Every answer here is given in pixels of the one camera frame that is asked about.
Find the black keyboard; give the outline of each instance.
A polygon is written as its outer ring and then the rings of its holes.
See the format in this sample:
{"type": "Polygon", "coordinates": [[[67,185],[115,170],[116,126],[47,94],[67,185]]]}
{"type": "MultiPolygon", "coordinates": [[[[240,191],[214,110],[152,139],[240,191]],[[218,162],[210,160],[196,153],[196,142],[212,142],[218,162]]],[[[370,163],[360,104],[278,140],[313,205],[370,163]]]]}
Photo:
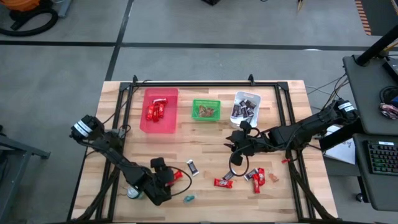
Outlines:
{"type": "Polygon", "coordinates": [[[398,142],[365,141],[372,174],[398,175],[398,142]]]}

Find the wooden table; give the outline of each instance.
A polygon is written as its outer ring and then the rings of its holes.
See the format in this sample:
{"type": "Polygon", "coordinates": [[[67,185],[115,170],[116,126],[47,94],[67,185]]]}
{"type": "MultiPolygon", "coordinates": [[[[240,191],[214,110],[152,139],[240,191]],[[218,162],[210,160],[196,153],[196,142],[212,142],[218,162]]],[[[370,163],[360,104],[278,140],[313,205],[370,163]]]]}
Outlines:
{"type": "MultiPolygon", "coordinates": [[[[288,81],[290,96],[296,120],[310,116],[311,109],[304,82],[288,81]]],[[[120,82],[105,82],[99,100],[96,116],[104,121],[114,113],[120,82]]],[[[214,178],[221,178],[228,171],[231,150],[223,143],[234,130],[229,125],[229,116],[237,91],[247,91],[261,95],[258,128],[265,130],[280,125],[275,90],[271,87],[184,87],[179,88],[177,131],[175,134],[146,134],[139,129],[145,88],[138,89],[133,97],[129,124],[132,129],[127,134],[124,155],[131,161],[149,167],[155,157],[164,157],[169,166],[179,167],[190,174],[186,165],[193,159],[200,173],[193,177],[190,189],[172,200],[157,207],[144,197],[132,200],[126,196],[128,184],[120,178],[114,222],[289,222],[297,221],[292,193],[292,184],[287,164],[282,164],[284,152],[258,154],[250,157],[250,168],[263,167],[278,176],[272,183],[269,178],[261,187],[261,194],[254,194],[252,182],[242,177],[233,178],[233,189],[214,187],[214,178]],[[221,100],[221,119],[218,122],[198,122],[192,120],[193,99],[221,100]],[[196,195],[189,204],[183,203],[187,195],[196,195]]],[[[284,95],[285,117],[288,119],[284,95]]],[[[310,188],[321,204],[337,217],[336,207],[326,174],[325,164],[319,150],[308,147],[303,152],[310,188]]],[[[76,196],[72,218],[80,216],[98,193],[103,175],[105,158],[98,153],[87,157],[76,196]]],[[[242,172],[246,164],[235,167],[242,172]]],[[[188,178],[179,180],[172,188],[179,192],[188,185],[188,178]]],[[[303,193],[300,191],[304,214],[307,209],[303,193]]],[[[104,206],[104,215],[108,211],[104,206]]]]}

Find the small blue object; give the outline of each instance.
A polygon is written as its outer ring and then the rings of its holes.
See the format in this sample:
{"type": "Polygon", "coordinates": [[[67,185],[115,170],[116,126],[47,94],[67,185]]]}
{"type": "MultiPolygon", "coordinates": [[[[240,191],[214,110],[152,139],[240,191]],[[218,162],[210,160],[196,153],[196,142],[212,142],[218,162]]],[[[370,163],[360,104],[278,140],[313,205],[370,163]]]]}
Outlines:
{"type": "Polygon", "coordinates": [[[193,201],[193,199],[195,199],[195,196],[194,196],[194,195],[188,195],[188,196],[186,196],[186,197],[184,198],[184,203],[191,202],[191,201],[193,201]]]}

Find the orange vacuum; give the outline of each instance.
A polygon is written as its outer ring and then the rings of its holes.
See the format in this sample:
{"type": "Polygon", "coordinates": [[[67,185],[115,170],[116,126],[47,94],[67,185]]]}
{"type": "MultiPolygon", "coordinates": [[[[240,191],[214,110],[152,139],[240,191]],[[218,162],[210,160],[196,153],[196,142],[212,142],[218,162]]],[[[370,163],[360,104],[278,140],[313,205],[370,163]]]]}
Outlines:
{"type": "Polygon", "coordinates": [[[53,2],[51,0],[0,0],[0,3],[10,9],[10,17],[13,21],[12,30],[0,28],[0,34],[13,37],[27,37],[41,34],[51,29],[58,21],[58,14],[52,9],[53,2]],[[48,23],[41,27],[18,31],[27,21],[39,14],[51,14],[48,23]]]}

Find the plastic bin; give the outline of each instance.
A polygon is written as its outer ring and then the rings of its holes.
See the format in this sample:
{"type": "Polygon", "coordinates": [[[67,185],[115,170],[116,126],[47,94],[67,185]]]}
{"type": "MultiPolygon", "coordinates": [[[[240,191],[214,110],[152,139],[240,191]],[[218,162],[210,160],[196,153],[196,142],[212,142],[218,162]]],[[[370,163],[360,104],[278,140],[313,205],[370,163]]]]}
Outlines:
{"type": "MultiPolygon", "coordinates": [[[[256,95],[256,94],[252,94],[252,93],[246,93],[246,92],[243,92],[243,91],[239,91],[235,95],[234,105],[235,104],[239,104],[239,102],[241,102],[242,100],[245,100],[245,99],[257,104],[257,106],[254,109],[253,119],[250,122],[250,125],[255,128],[257,126],[257,119],[259,117],[261,96],[256,95]]],[[[244,120],[245,119],[243,117],[234,118],[234,117],[231,116],[231,125],[232,125],[232,127],[239,129],[240,128],[239,125],[241,124],[241,121],[244,121],[244,120]]]]}
{"type": "Polygon", "coordinates": [[[176,88],[148,88],[145,90],[144,103],[142,104],[141,123],[139,128],[148,134],[169,134],[175,133],[177,122],[177,101],[178,89],[176,88]],[[147,120],[146,114],[148,106],[153,100],[167,98],[167,104],[164,109],[164,117],[158,122],[147,120]]]}
{"type": "Polygon", "coordinates": [[[221,116],[221,101],[220,100],[193,100],[192,118],[198,121],[218,121],[221,116]],[[205,108],[213,108],[214,113],[209,117],[199,116],[200,105],[205,108]]]}

